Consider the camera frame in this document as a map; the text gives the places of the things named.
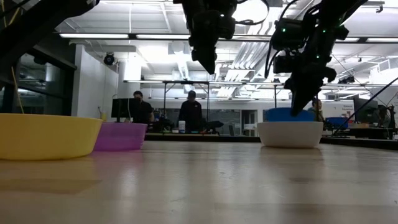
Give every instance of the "ceiling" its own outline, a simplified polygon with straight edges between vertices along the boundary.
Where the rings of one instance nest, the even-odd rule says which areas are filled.
[[[248,2],[260,2],[260,0],[249,0]],[[300,17],[310,6],[317,4],[320,0],[301,0],[287,11],[288,17]],[[378,6],[363,6],[345,24],[350,30],[349,36],[378,36],[398,37],[398,1],[383,0],[384,10],[376,13]],[[255,8],[245,8],[239,15],[250,19],[251,17],[261,18],[264,9],[261,4]],[[280,15],[282,8],[271,8],[271,12],[264,23],[265,26],[272,24]],[[143,0],[121,3],[117,0],[102,0],[90,12],[67,19],[57,27],[59,32],[78,33],[141,33],[141,34],[187,34],[186,20],[180,4],[171,2],[151,1],[146,3]],[[259,30],[257,27],[236,26],[235,34],[272,34],[272,30]],[[137,47],[139,53],[145,60],[142,74],[146,76],[156,74],[171,74],[178,70],[179,65],[174,54],[169,54],[169,43],[172,41],[142,41],[142,40],[85,40],[75,41],[85,44],[86,49],[97,55],[98,58],[112,49],[112,47]],[[217,63],[228,65],[245,62],[250,63],[256,54],[260,54],[260,60],[253,62],[253,70],[259,74],[260,79],[256,82],[270,81],[261,79],[260,69],[264,64],[264,55],[267,44],[255,43],[244,44],[242,42],[219,42],[217,45]],[[120,60],[128,58],[128,50],[115,52]],[[398,56],[398,44],[336,44],[333,49],[333,60],[329,66],[343,75],[346,70],[353,72],[361,80],[369,76],[369,69],[377,63],[386,59]],[[190,57],[185,57],[188,70],[204,70],[198,62],[192,62]]]

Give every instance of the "bowl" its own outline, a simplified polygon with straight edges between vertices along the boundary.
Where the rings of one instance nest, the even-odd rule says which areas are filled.
[[[263,146],[314,148],[319,145],[323,123],[314,121],[263,122],[257,124]]]
[[[37,114],[0,114],[0,159],[54,160],[90,154],[102,120]]]

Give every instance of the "white container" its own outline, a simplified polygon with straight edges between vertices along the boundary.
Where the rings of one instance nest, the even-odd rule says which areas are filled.
[[[185,133],[185,121],[178,122],[178,131],[182,134]]]
[[[314,148],[322,138],[322,122],[264,122],[257,124],[263,146]]]

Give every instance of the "wooden table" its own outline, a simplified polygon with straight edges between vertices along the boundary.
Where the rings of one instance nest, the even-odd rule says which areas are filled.
[[[0,161],[1,223],[397,223],[398,154],[322,145],[146,142]]]

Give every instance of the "computer monitor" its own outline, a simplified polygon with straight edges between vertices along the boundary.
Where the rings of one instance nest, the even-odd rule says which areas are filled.
[[[354,98],[354,110],[357,111],[368,100],[360,99],[358,96]],[[379,122],[379,103],[377,101],[370,101],[364,108],[355,114],[355,121],[359,123],[378,123]]]
[[[135,98],[114,99],[112,101],[112,118],[133,118],[137,115],[140,101]]]

